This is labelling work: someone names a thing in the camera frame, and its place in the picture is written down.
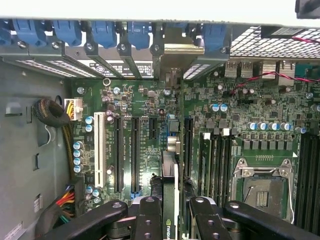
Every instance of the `white pci slot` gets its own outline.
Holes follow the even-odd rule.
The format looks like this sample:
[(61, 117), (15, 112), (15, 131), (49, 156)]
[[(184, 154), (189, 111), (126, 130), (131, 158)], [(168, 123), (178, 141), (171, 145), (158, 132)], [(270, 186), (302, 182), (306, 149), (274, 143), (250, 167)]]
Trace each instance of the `white pci slot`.
[(94, 185), (106, 184), (106, 113), (94, 113)]

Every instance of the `blue plastic clip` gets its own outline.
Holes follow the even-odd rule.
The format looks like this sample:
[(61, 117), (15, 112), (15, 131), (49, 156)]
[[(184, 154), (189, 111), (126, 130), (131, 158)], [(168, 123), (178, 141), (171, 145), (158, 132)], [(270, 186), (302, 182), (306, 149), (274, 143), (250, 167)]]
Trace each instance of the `blue plastic clip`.
[(205, 54), (224, 46), (227, 27), (225, 24), (205, 23), (202, 27)]
[(116, 27), (113, 21), (92, 21), (93, 39), (105, 49), (117, 46)]
[(8, 24), (0, 20), (0, 45), (11, 45), (11, 33)]
[(14, 30), (19, 39), (27, 44), (44, 47), (47, 45), (45, 25), (41, 20), (13, 20)]
[(147, 22), (128, 21), (128, 41), (137, 50), (147, 49), (150, 45), (149, 24)]
[(57, 38), (61, 41), (72, 47), (81, 44), (82, 32), (79, 21), (55, 20), (53, 26)]

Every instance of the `black cable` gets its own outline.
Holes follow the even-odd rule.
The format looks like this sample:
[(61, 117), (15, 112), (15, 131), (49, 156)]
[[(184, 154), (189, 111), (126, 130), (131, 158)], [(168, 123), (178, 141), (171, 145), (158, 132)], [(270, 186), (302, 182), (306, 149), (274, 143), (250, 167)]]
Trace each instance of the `black cable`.
[(33, 114), (40, 122), (54, 128), (60, 128), (70, 122), (70, 117), (55, 101), (43, 98), (33, 106)]

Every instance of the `motherboard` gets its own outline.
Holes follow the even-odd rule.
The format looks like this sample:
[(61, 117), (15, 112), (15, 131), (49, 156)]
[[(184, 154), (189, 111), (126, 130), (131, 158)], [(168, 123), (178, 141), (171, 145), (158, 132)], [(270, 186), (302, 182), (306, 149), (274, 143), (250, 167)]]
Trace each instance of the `motherboard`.
[(196, 195), (219, 207), (242, 201), (293, 222), (301, 141), (319, 121), (320, 87), (245, 82), (217, 72), (178, 88), (161, 80), (74, 80), (72, 97), (83, 106), (73, 124), (81, 145), (74, 171), (84, 177), (86, 210), (150, 196), (151, 179), (163, 174), (162, 151), (181, 154), (178, 145), (172, 150), (174, 138)]

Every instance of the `pcie slot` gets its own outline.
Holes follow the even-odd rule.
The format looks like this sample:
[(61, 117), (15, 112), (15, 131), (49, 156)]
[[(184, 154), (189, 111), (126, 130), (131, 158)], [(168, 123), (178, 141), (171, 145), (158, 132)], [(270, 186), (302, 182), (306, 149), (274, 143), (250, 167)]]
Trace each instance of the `pcie slot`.
[(140, 118), (131, 118), (131, 192), (139, 192), (140, 183)]
[(124, 132), (123, 119), (114, 119), (114, 192), (120, 193), (124, 187)]
[(149, 139), (157, 139), (158, 119), (156, 117), (149, 118)]
[(186, 117), (184, 119), (184, 129), (185, 133), (183, 136), (184, 143), (184, 174), (188, 177), (191, 175), (191, 164), (192, 164), (192, 143), (193, 143), (193, 123), (194, 120), (192, 118)]

